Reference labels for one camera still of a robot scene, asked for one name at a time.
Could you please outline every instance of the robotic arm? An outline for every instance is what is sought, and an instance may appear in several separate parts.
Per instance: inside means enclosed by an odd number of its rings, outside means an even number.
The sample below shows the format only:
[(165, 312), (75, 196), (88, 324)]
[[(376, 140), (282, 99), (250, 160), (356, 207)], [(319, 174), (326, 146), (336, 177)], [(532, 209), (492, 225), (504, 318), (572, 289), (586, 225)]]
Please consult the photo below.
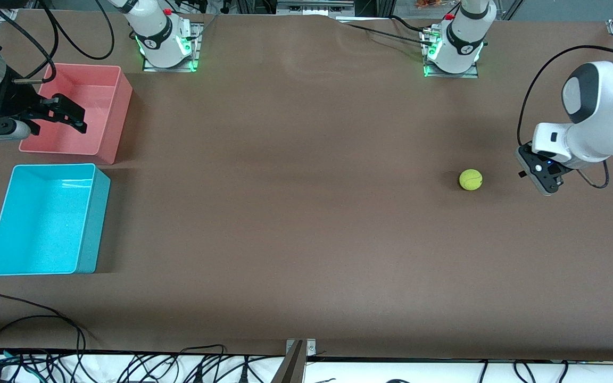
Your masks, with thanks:
[(29, 83), (14, 82), (20, 78), (0, 56), (0, 140), (38, 135), (39, 125), (33, 121), (36, 119), (68, 124), (80, 133), (87, 132), (85, 110), (81, 106), (61, 94), (51, 99), (41, 97)]
[(550, 196), (562, 175), (613, 155), (613, 61), (585, 63), (562, 87), (562, 104), (571, 123), (540, 123), (533, 140), (515, 153), (537, 189)]
[(444, 72), (466, 72), (479, 58), (486, 32), (495, 19), (493, 0), (463, 0), (455, 19), (433, 25), (433, 29), (441, 31), (441, 37), (428, 59)]
[(141, 53), (158, 68), (171, 68), (190, 57), (190, 21), (171, 10), (165, 12), (158, 0), (109, 0), (125, 15), (134, 29)]

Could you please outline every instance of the plastic storage bin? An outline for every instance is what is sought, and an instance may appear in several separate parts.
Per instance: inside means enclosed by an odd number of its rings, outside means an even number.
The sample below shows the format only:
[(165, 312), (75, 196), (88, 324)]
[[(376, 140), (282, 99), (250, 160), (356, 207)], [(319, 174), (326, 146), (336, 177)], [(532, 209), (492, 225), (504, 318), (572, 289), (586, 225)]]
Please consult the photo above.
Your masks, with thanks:
[(109, 189), (93, 163), (14, 167), (0, 215), (0, 276), (94, 272)]
[(129, 81), (117, 66), (56, 64), (56, 69), (56, 78), (42, 84), (39, 94), (47, 98), (64, 94), (82, 106), (87, 133), (81, 134), (66, 124), (36, 121), (41, 126), (39, 136), (21, 141), (19, 150), (66, 155), (59, 156), (59, 162), (111, 165), (129, 109)]

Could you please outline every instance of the blue bin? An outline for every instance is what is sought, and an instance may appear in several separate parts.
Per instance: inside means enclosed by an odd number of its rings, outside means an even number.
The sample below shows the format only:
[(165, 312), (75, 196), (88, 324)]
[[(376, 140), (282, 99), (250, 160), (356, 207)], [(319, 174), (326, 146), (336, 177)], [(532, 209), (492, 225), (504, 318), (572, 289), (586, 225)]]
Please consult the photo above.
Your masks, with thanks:
[(94, 272), (109, 189), (93, 163), (14, 167), (0, 215), (0, 276)]

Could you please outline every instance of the yellow tennis ball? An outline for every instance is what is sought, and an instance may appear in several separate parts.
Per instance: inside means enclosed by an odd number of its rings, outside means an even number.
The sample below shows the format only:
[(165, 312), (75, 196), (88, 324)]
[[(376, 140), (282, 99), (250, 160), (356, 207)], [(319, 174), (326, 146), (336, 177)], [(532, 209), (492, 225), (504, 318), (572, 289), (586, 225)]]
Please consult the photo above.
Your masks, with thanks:
[(460, 173), (460, 186), (465, 190), (477, 190), (482, 186), (482, 173), (474, 169), (467, 169)]

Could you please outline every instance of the pink bin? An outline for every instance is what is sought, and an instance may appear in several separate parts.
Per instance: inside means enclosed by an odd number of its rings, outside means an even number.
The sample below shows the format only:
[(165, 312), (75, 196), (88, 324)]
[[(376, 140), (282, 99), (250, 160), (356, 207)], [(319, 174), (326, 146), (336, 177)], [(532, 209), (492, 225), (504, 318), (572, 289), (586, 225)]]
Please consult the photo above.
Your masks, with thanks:
[[(63, 154), (60, 162), (115, 162), (122, 127), (125, 124), (131, 85), (122, 68), (109, 65), (56, 64), (56, 78), (42, 84), (39, 94), (50, 98), (64, 94), (85, 109), (87, 133), (81, 134), (66, 124), (36, 121), (39, 136), (20, 142), (26, 153)], [(45, 77), (51, 68), (46, 68)]]

